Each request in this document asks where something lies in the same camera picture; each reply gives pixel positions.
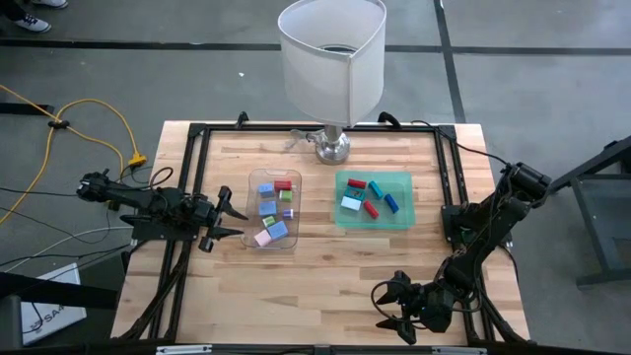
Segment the silver metal lamp base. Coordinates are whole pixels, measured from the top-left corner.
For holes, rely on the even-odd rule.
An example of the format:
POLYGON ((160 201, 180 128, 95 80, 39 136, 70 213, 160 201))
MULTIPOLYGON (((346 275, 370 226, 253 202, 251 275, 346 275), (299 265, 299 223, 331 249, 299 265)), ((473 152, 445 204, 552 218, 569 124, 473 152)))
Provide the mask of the silver metal lamp base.
POLYGON ((350 155, 350 139, 341 126, 326 125, 310 133, 308 140, 315 144, 315 153, 326 165, 343 164, 350 155))

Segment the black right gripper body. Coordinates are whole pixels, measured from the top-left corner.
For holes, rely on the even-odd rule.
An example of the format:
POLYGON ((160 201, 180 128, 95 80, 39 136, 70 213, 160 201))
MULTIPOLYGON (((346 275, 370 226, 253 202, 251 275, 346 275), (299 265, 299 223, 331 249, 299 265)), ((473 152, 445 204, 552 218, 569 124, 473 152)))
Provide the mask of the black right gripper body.
POLYGON ((401 321, 395 327, 397 335, 407 344, 416 343, 415 325, 420 323, 432 332, 443 333, 452 322, 454 296, 431 282, 413 284, 401 270, 391 279, 394 301, 401 307, 401 321))

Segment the black aluminium table frame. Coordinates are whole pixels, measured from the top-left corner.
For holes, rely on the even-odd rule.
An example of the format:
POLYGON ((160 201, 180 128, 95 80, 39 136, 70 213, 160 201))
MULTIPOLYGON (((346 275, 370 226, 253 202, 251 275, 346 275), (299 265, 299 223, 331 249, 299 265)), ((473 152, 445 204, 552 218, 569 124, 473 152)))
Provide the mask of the black aluminium table frame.
POLYGON ((371 303, 379 282, 395 270, 427 282, 451 249, 440 210, 447 197, 483 199, 494 186, 477 124, 459 124, 458 162, 438 150, 418 126, 400 130, 370 124, 350 135, 346 168, 408 172, 416 220, 407 230, 345 230, 335 223, 336 167, 321 164, 313 147, 295 142, 281 122, 209 124, 210 141, 201 190, 221 186, 244 209, 249 174, 259 168, 294 170, 302 178, 299 236, 285 249, 246 247, 226 238, 211 252, 194 249, 184 281, 176 338, 190 343, 301 343, 396 345, 378 328, 371 303))

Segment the white box with lettering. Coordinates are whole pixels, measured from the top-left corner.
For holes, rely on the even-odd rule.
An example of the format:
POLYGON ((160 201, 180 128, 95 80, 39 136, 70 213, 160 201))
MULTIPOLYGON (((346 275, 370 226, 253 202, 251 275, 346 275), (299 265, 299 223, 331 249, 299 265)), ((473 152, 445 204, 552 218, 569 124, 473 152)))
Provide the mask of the white box with lettering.
MULTIPOLYGON (((38 279, 81 284, 77 263, 71 263, 42 274, 38 279)), ((85 308, 31 302, 21 303, 21 313, 24 346, 31 345, 87 317, 85 308)))

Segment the white fabric lamp shade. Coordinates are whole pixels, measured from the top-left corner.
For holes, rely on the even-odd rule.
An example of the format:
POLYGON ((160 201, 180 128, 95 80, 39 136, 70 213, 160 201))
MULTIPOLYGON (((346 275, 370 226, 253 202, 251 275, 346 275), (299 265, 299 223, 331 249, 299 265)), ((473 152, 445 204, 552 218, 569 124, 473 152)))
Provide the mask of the white fabric lamp shade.
POLYGON ((277 21, 289 100, 315 120, 353 126, 385 85, 386 5, 381 0, 299 0, 277 21))

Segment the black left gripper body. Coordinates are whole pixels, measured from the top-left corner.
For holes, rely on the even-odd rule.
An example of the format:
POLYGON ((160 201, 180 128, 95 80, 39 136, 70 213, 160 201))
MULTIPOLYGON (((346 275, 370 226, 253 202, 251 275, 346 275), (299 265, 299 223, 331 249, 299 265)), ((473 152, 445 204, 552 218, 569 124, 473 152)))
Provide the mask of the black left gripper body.
POLYGON ((208 197, 204 194, 197 193, 194 200, 197 203, 195 215, 200 219, 199 225, 207 229, 206 235, 201 238, 198 248, 204 252, 210 252, 217 240, 211 239, 211 230, 214 227, 222 227, 222 213, 226 207, 232 207, 230 199, 232 191, 222 185, 218 194, 219 200, 216 205, 208 201, 208 197))

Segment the teal translucent plastic bin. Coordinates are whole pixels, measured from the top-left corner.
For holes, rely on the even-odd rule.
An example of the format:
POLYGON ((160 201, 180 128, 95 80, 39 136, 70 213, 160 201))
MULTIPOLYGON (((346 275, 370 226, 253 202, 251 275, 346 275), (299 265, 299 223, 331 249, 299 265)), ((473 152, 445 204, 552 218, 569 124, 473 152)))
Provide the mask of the teal translucent plastic bin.
POLYGON ((406 230, 415 223, 415 208, 413 199, 412 179, 410 173, 405 172, 363 172, 338 171, 335 175, 335 222, 346 229, 382 229, 406 230), (367 183, 365 200, 370 200, 378 209, 380 216, 373 219, 364 209, 363 202, 359 211, 342 208, 340 202, 344 191, 348 187, 349 178, 363 180, 367 183), (386 204, 385 197, 377 200, 369 188, 369 182, 374 180, 384 195, 391 194, 399 206, 399 211, 393 214, 386 204))

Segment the black metal stand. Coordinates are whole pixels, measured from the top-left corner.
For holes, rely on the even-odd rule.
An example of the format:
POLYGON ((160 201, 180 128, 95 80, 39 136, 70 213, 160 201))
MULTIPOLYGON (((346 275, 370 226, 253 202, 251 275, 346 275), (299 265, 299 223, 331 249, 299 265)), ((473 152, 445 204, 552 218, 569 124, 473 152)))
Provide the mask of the black metal stand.
POLYGON ((596 253, 600 272, 577 279, 579 288, 631 281, 631 266, 617 244, 631 243, 631 135, 602 151, 552 183, 553 193, 570 187, 596 253))

